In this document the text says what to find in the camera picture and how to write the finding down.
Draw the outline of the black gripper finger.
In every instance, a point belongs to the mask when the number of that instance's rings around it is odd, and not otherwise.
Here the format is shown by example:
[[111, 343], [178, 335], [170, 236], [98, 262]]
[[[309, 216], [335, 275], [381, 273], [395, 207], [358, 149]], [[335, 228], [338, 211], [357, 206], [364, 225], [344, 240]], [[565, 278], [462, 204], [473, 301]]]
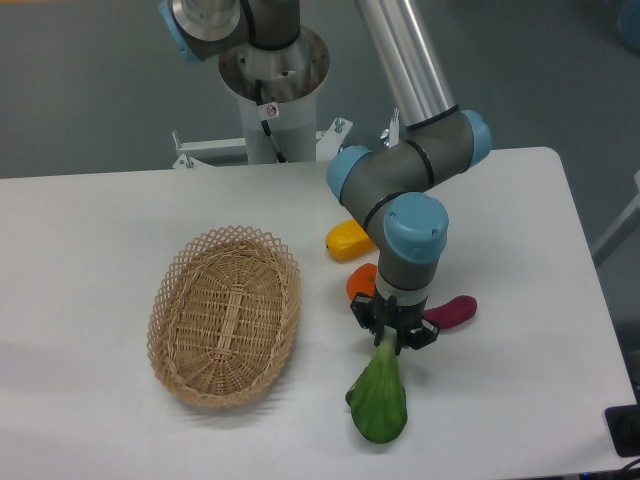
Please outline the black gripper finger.
[[350, 303], [350, 308], [361, 328], [374, 336], [374, 345], [379, 346], [386, 326], [384, 302], [379, 294], [372, 296], [357, 293]]
[[397, 353], [402, 349], [420, 350], [435, 342], [439, 333], [440, 327], [426, 320], [420, 324], [402, 326], [397, 330]]

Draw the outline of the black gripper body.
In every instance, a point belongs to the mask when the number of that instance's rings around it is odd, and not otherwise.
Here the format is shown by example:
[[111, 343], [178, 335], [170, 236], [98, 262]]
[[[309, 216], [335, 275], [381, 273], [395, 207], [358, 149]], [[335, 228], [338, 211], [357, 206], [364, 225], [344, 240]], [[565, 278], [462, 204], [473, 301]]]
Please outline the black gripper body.
[[420, 324], [423, 320], [423, 311], [426, 303], [425, 299], [414, 305], [400, 306], [397, 304], [394, 296], [384, 299], [379, 292], [375, 293], [379, 294], [384, 302], [383, 309], [386, 320], [385, 327], [394, 329], [396, 334], [400, 327], [413, 325], [415, 323]]

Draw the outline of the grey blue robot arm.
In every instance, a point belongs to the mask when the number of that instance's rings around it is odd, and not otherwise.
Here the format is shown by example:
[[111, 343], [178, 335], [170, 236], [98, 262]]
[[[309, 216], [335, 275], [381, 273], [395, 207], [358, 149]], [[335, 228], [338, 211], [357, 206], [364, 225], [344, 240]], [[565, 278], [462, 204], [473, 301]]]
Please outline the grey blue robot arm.
[[[444, 206], [429, 190], [468, 171], [491, 151], [482, 117], [453, 100], [430, 39], [409, 1], [357, 5], [391, 87], [405, 139], [380, 153], [339, 150], [326, 181], [379, 251], [375, 289], [351, 304], [361, 327], [397, 349], [420, 349], [438, 336], [423, 316], [447, 241]], [[241, 108], [252, 164], [319, 158], [315, 96], [329, 54], [302, 25], [296, 1], [164, 1], [160, 14], [182, 58], [216, 58]]]

